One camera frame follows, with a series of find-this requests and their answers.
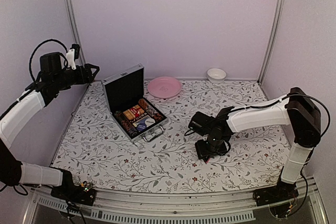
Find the aluminium poker case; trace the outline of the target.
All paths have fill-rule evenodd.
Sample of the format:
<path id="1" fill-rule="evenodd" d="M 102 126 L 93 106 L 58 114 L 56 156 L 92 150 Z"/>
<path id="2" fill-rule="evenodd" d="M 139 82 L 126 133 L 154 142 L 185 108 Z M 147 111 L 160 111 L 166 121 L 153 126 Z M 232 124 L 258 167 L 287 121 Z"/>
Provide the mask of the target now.
<path id="1" fill-rule="evenodd" d="M 104 95 L 108 104 L 108 109 L 123 131 L 123 133 L 128 137 L 128 139 L 135 143 L 139 140 L 144 140 L 145 142 L 151 142 L 154 139 L 160 137 L 164 133 L 163 125 L 168 122 L 168 118 L 157 109 L 148 99 L 144 97 L 144 66 L 138 64 L 134 67 L 131 67 L 119 74 L 105 78 L 102 80 L 102 87 Z M 155 120 L 155 124 L 147 126 L 146 130 L 139 132 L 137 130 L 137 135 L 135 137 L 130 137 L 128 133 L 123 128 L 122 124 L 117 121 L 114 117 L 116 111 L 121 111 L 122 113 L 129 108 L 139 105 L 138 101 L 144 98 L 151 107 L 155 108 L 157 113 L 164 116 L 164 120 L 156 121 L 154 117 L 150 116 L 146 110 L 138 118 L 129 121 L 137 130 L 137 125 L 139 123 L 145 123 L 144 121 L 147 118 L 152 118 Z"/>

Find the grey white chip stack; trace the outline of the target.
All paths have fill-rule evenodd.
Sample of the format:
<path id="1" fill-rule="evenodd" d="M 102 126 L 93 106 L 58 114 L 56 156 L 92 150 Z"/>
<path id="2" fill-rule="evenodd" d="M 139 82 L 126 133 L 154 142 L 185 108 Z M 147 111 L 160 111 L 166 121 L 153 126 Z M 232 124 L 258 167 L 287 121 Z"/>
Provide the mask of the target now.
<path id="1" fill-rule="evenodd" d="M 145 110 L 146 110 L 146 112 L 147 112 L 150 116 L 152 116 L 152 117 L 154 117 L 154 116 L 157 115 L 157 111 L 156 111 L 156 109 L 153 108 L 153 107 L 151 107 L 150 105 L 147 106 Z"/>

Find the black triangle card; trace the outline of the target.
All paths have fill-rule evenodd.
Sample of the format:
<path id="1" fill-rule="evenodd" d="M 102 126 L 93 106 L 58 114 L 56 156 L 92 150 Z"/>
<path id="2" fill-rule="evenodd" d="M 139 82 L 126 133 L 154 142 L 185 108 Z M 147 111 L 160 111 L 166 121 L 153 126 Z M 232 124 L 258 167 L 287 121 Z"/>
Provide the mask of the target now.
<path id="1" fill-rule="evenodd" d="M 207 164 L 210 161 L 210 159 L 211 159 L 210 157 L 206 157 L 203 159 L 203 161 L 205 162 L 205 164 Z"/>

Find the orange short chip stack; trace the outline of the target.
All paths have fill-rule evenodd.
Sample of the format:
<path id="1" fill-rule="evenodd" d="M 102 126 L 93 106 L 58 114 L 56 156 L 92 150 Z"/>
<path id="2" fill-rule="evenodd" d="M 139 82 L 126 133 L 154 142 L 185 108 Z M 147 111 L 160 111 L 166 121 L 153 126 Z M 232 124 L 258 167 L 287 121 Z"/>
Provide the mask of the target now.
<path id="1" fill-rule="evenodd" d="M 164 116 L 159 114 L 159 113 L 155 113 L 154 118 L 155 118 L 156 121 L 164 120 Z"/>

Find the brown tall chip stack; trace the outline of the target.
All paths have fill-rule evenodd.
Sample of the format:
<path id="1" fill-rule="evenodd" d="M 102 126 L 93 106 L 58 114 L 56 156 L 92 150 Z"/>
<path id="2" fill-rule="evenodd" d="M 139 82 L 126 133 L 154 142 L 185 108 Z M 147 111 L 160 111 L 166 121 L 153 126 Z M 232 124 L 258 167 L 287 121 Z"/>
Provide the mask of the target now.
<path id="1" fill-rule="evenodd" d="M 130 137 L 135 137 L 137 135 L 138 132 L 136 128 L 129 121 L 123 120 L 121 124 Z"/>

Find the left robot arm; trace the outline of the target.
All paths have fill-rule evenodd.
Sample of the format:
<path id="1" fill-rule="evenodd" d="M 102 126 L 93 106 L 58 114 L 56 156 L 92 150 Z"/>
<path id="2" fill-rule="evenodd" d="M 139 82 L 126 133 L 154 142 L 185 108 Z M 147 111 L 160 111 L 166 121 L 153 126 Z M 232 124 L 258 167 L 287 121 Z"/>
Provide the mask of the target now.
<path id="1" fill-rule="evenodd" d="M 67 200 L 73 200 L 78 195 L 78 188 L 66 180 L 66 172 L 21 162 L 9 149 L 32 117 L 56 98 L 60 91 L 70 89 L 72 85 L 91 83 L 100 68 L 89 63 L 76 65 L 74 49 L 65 55 L 60 52 L 45 54 L 39 62 L 38 79 L 1 115 L 1 182 L 8 187 L 55 186 Z"/>

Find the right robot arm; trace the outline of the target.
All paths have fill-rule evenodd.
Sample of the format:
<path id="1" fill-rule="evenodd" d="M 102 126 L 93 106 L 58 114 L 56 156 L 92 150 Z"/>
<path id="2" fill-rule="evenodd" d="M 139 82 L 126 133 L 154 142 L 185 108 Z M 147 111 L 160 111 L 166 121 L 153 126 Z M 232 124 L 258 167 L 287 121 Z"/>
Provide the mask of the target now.
<path id="1" fill-rule="evenodd" d="M 279 184 L 271 190 L 276 201 L 291 194 L 292 186 L 320 143 L 321 111 L 317 100 L 294 87 L 276 99 L 246 106 L 228 106 L 216 116 L 196 112 L 191 118 L 189 133 L 205 136 L 195 144 L 198 159 L 207 162 L 213 156 L 227 153 L 232 135 L 252 129 L 291 127 L 294 140 L 287 160 L 279 174 Z"/>

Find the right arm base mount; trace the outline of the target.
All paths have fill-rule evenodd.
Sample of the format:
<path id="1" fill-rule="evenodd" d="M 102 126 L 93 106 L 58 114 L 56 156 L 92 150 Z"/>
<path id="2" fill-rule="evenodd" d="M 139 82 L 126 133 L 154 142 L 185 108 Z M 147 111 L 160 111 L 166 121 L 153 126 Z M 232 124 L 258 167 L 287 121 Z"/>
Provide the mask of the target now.
<path id="1" fill-rule="evenodd" d="M 276 185 L 256 189 L 253 191 L 253 199 L 257 206 L 275 204 L 281 201 L 294 199 L 299 196 L 296 183 L 289 184 L 278 180 Z"/>

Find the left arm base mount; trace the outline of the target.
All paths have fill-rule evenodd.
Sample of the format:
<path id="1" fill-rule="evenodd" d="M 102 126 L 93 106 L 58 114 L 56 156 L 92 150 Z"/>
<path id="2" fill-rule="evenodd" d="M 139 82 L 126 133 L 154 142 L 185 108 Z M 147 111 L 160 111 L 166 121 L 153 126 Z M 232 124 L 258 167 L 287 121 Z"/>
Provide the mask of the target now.
<path id="1" fill-rule="evenodd" d="M 75 185 L 72 180 L 63 179 L 62 184 L 53 187 L 50 194 L 55 198 L 72 203 L 93 206 L 97 191 L 93 188 L 93 183 L 91 182 L 84 181 L 79 185 Z"/>

